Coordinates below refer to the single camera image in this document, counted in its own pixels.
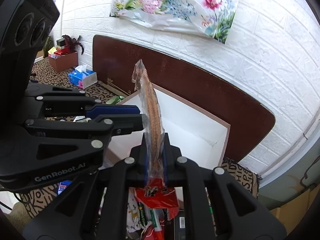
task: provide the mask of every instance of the blue gripper pad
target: blue gripper pad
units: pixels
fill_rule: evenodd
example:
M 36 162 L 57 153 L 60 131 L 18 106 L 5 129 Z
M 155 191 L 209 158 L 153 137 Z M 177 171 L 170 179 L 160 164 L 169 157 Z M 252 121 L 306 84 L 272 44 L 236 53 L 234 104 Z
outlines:
M 94 119 L 100 114 L 140 114 L 140 109 L 137 106 L 97 104 L 87 110 L 86 117 Z

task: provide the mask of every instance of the camera lens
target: camera lens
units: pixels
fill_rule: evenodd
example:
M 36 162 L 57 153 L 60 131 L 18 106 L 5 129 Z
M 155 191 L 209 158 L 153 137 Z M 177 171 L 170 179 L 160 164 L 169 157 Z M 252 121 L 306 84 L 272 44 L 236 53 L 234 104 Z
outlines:
M 42 41 L 41 42 L 45 41 L 45 39 L 49 36 L 50 31 L 51 31 L 51 25 L 48 28 L 46 28 L 46 30 L 44 31 L 44 33 L 42 35 Z
M 26 38 L 31 28 L 32 21 L 33 21 L 33 14 L 30 13 L 26 15 L 24 19 L 20 22 L 18 29 L 16 31 L 15 39 L 14 39 L 16 46 L 20 45 Z
M 40 22 L 38 22 L 31 36 L 31 40 L 30 40 L 31 46 L 34 46 L 37 43 L 38 39 L 40 38 L 41 34 L 44 31 L 44 27 L 45 27 L 45 20 L 41 20 Z

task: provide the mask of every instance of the red box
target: red box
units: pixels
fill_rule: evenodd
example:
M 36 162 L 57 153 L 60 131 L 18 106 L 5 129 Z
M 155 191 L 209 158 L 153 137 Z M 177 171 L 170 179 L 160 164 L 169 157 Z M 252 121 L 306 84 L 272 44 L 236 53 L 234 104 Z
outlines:
M 56 72 L 78 66 L 78 52 L 67 54 L 58 58 L 49 57 L 49 63 Z

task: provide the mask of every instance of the brown wooden board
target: brown wooden board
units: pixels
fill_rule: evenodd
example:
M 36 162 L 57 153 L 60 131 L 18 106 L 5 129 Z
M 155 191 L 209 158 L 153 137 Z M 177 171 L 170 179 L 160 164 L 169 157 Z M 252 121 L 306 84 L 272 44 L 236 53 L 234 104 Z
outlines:
M 152 83 L 196 104 L 230 124 L 225 156 L 244 158 L 272 129 L 274 115 L 227 81 L 191 63 L 140 45 L 95 35 L 93 70 L 98 80 L 133 93 L 134 64 L 142 59 Z

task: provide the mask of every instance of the pink flower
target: pink flower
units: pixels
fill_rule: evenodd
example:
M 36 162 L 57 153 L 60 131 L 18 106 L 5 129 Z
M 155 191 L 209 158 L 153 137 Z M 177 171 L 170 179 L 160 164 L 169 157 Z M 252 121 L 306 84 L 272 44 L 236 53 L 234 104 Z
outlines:
M 138 0 L 142 4 L 142 9 L 146 13 L 154 14 L 160 7 L 161 0 Z
M 222 4 L 222 0 L 217 2 L 217 0 L 203 0 L 203 5 L 211 10 L 218 9 Z
M 83 88 L 82 80 L 79 80 L 79 82 L 78 82 L 78 87 Z

